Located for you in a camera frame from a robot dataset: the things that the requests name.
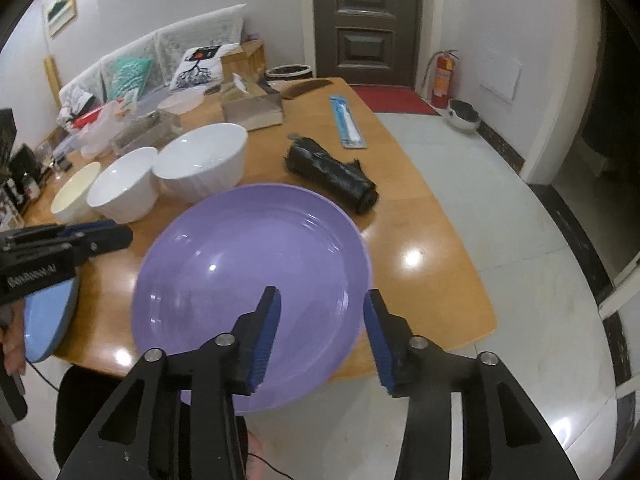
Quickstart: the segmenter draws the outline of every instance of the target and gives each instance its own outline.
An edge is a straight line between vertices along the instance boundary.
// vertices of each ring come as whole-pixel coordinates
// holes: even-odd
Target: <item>hand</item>
[[[24,356],[24,300],[15,301],[11,305],[14,311],[14,320],[9,328],[0,328],[0,344],[4,352],[4,369],[9,375],[26,371],[26,358]]]

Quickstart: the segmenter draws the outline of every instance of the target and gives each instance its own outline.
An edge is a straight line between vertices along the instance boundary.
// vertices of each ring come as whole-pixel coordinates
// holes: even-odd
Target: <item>purple plate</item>
[[[265,286],[282,314],[264,383],[236,412],[276,408],[326,382],[362,329],[371,264],[337,205],[295,186],[258,184],[211,196],[178,217],[146,254],[132,305],[142,354],[198,348],[255,310]],[[189,402],[190,393],[182,400]]]

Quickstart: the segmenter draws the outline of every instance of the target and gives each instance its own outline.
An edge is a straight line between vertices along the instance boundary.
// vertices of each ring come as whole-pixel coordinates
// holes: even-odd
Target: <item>picture frame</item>
[[[76,0],[45,0],[44,18],[49,37],[55,37],[77,15]]]

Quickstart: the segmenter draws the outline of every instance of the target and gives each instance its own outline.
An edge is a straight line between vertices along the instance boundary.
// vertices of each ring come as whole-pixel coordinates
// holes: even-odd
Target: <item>bolt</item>
[[[231,346],[236,342],[236,338],[233,334],[220,334],[216,337],[216,345],[218,346]]]
[[[500,362],[498,356],[493,352],[482,352],[480,354],[480,360],[487,366],[495,366]]]
[[[422,337],[421,335],[414,335],[411,339],[409,339],[409,346],[417,350],[422,350],[429,346],[429,340],[425,337]]]
[[[145,361],[148,363],[155,363],[162,357],[162,350],[159,348],[152,348],[145,352]]]

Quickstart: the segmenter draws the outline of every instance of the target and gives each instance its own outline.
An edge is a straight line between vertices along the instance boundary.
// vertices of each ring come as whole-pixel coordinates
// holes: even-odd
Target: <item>wooden table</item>
[[[338,138],[329,95],[347,98],[368,143],[366,150],[345,150]],[[403,316],[414,333],[453,350],[491,333],[494,312],[476,269],[431,190],[391,134],[356,93],[341,79],[293,101],[285,101],[286,122],[249,133],[241,184],[283,182],[316,186],[284,170],[283,157],[298,133],[312,137],[334,157],[360,159],[367,176],[378,185],[380,201],[364,216],[351,214],[367,243],[374,286],[389,310]],[[216,96],[181,117],[185,131],[222,122]],[[76,168],[81,159],[72,158]],[[43,197],[25,218],[29,225],[55,221],[50,202],[61,183],[53,177]],[[130,328],[129,306],[140,263],[156,237],[189,204],[162,190],[151,213],[131,225],[128,250],[100,256],[85,264],[76,313],[56,355],[100,372],[124,376],[138,358]],[[366,336],[362,336],[336,378],[375,373]]]

